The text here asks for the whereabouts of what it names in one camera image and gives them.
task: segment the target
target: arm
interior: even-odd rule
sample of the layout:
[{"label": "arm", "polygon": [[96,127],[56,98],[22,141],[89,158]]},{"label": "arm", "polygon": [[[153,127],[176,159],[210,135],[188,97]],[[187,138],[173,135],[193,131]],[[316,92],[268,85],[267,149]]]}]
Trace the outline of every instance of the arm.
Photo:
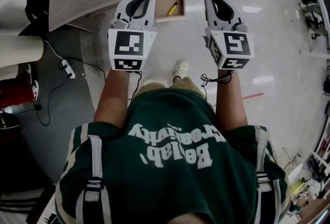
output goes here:
[{"label": "arm", "polygon": [[[218,71],[223,76],[224,70]],[[216,123],[220,132],[230,131],[248,124],[243,105],[241,86],[237,71],[228,84],[218,83]]]},{"label": "arm", "polygon": [[120,129],[127,114],[129,72],[110,70],[98,103],[94,121],[111,123]]}]

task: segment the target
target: yellow screwdriver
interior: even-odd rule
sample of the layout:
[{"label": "yellow screwdriver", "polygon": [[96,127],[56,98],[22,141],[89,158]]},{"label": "yellow screwdriver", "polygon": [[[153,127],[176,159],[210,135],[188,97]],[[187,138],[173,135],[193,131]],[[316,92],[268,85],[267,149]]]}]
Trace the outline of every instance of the yellow screwdriver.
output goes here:
[{"label": "yellow screwdriver", "polygon": [[174,5],[171,7],[171,9],[170,9],[170,11],[168,12],[167,15],[172,15],[172,14],[173,14],[174,10],[175,10],[176,7],[177,7],[177,4],[179,4],[179,1],[180,1],[180,0],[178,0],[177,2],[174,3]]}]

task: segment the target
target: backpack strap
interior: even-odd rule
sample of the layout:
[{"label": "backpack strap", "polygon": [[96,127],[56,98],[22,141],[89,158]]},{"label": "backpack strap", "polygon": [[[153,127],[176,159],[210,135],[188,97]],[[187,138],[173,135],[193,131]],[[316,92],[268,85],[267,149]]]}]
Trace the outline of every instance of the backpack strap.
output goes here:
[{"label": "backpack strap", "polygon": [[[261,198],[262,193],[264,192],[270,192],[272,189],[270,185],[270,179],[268,178],[267,173],[265,173],[263,164],[265,161],[265,155],[267,150],[267,144],[268,144],[268,133],[264,130],[262,130],[259,126],[255,126],[256,130],[256,139],[258,141],[258,149],[257,149],[257,166],[256,166],[256,172],[257,172],[257,192],[258,192],[258,203],[257,203],[257,210],[256,210],[256,216],[254,219],[254,224],[260,224],[261,223]],[[279,187],[279,179],[273,181],[274,186],[274,192],[275,192],[275,218],[274,218],[274,224],[278,223],[279,216],[281,213],[281,190]]]},{"label": "backpack strap", "polygon": [[76,203],[76,220],[78,224],[112,224],[109,193],[103,181],[102,140],[89,135],[92,145],[93,177],[81,191]]}]

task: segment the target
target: electrical outlet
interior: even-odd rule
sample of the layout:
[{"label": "electrical outlet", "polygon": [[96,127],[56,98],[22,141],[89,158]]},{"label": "electrical outlet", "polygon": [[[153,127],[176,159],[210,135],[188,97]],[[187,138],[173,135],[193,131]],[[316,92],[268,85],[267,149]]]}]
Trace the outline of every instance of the electrical outlet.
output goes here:
[{"label": "electrical outlet", "polygon": [[71,74],[71,76],[70,76],[71,79],[76,78],[76,74],[72,70],[72,68],[67,60],[62,60],[62,65],[63,65],[64,69],[66,70],[67,74],[68,75]]}]

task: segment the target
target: white tiled floor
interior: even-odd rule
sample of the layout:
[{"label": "white tiled floor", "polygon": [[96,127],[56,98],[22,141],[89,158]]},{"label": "white tiled floor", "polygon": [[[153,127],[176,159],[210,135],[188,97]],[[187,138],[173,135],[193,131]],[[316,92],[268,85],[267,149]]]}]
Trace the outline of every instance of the white tiled floor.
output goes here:
[{"label": "white tiled floor", "polygon": [[[216,76],[216,65],[202,38],[207,26],[205,11],[200,8],[203,0],[187,2],[188,9],[194,10],[188,12],[187,19],[156,24],[158,35],[143,69],[143,79],[167,83],[178,59],[189,63],[188,75],[197,85],[202,84],[202,73]],[[299,50],[308,49],[311,39],[301,15],[300,19],[296,16],[298,0],[232,2],[245,10],[243,17],[255,42],[254,60],[239,72],[243,96],[264,93],[245,101],[249,123],[269,128],[278,154],[281,155],[285,147],[291,158],[297,151],[306,155],[323,123],[327,98],[322,95],[321,85],[326,61],[299,55]],[[108,19],[104,19],[105,29]],[[106,51],[104,37],[101,42]],[[109,69],[107,56],[103,54],[104,67]],[[260,77],[266,77],[268,82],[254,84]],[[136,79],[136,76],[131,79],[131,90],[136,86]],[[215,84],[207,86],[212,105],[215,87]]]}]

